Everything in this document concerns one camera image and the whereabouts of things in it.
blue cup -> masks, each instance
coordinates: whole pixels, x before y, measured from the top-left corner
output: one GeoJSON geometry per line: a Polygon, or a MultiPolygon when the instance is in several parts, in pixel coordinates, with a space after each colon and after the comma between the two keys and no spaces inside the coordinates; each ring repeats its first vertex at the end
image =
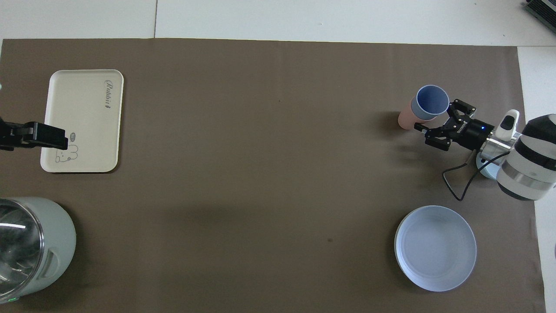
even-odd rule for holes
{"type": "Polygon", "coordinates": [[[444,89],[435,85],[426,85],[417,91],[411,101],[413,114],[422,120],[431,120],[446,112],[450,99],[444,89]]]}

white pot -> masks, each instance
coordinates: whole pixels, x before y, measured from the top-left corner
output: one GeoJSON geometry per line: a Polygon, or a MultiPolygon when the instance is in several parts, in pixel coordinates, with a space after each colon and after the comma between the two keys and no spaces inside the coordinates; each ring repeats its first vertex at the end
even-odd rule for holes
{"type": "Polygon", "coordinates": [[[0,304],[48,287],[70,265],[76,233],[57,203],[0,199],[0,304]]]}

brown tablecloth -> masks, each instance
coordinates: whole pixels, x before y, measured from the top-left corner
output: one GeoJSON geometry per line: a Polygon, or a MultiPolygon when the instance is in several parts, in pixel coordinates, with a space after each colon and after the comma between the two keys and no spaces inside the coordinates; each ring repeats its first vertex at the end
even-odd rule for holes
{"type": "Polygon", "coordinates": [[[120,163],[50,174],[40,149],[0,151],[0,196],[49,198],[77,228],[66,273],[2,312],[544,311],[533,203],[483,177],[457,202],[440,173],[468,152],[396,123],[426,84],[491,124],[523,111],[515,47],[4,40],[2,118],[43,121],[63,69],[123,73],[120,163]],[[478,245],[448,292],[414,285],[394,255],[401,219],[428,204],[478,245]]]}

cable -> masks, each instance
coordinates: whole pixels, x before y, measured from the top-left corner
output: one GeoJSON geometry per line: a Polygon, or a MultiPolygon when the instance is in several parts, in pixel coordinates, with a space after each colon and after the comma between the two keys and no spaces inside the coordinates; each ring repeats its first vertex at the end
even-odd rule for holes
{"type": "Polygon", "coordinates": [[[448,180],[446,179],[446,173],[450,172],[452,170],[457,170],[460,169],[464,166],[466,166],[469,163],[469,160],[467,160],[465,163],[463,163],[460,166],[457,166],[455,168],[449,168],[445,171],[442,172],[442,179],[444,180],[444,183],[446,183],[446,187],[448,187],[448,190],[450,190],[450,192],[452,193],[452,195],[454,196],[454,198],[456,198],[458,201],[462,201],[463,197],[465,197],[465,194],[467,193],[467,189],[469,188],[469,185],[471,185],[471,182],[473,181],[473,179],[475,179],[475,177],[485,168],[487,167],[487,165],[489,165],[490,163],[500,159],[501,157],[504,157],[506,155],[510,154],[510,152],[506,152],[503,154],[500,154],[498,156],[496,156],[495,158],[491,159],[490,161],[486,162],[485,164],[483,164],[483,166],[481,166],[480,168],[477,169],[477,171],[475,172],[475,174],[473,174],[473,176],[471,176],[471,179],[469,179],[469,181],[467,182],[467,185],[465,186],[465,189],[463,189],[463,194],[461,194],[461,198],[458,198],[457,195],[455,195],[454,190],[452,189],[452,187],[450,186],[450,184],[448,183],[448,180]]]}

white table surface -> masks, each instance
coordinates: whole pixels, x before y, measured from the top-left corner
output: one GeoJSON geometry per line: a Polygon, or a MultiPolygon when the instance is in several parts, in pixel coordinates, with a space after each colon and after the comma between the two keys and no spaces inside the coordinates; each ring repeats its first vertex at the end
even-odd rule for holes
{"type": "MultiPolygon", "coordinates": [[[[518,46],[525,118],[556,113],[556,34],[520,1],[0,0],[0,40],[152,37],[518,46]]],[[[556,193],[535,203],[548,313],[555,203],[556,193]]]]}

